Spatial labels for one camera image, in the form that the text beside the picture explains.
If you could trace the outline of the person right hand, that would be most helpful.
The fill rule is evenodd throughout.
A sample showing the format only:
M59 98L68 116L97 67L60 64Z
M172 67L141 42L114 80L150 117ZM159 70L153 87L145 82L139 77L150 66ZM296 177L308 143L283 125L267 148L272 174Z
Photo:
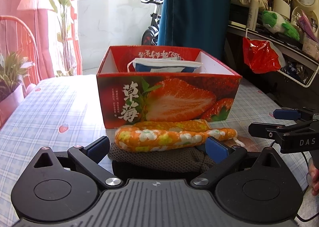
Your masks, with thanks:
M307 182L311 187L311 193L313 196L318 195L319 183L318 183L318 169L314 166L312 158L308 162Z

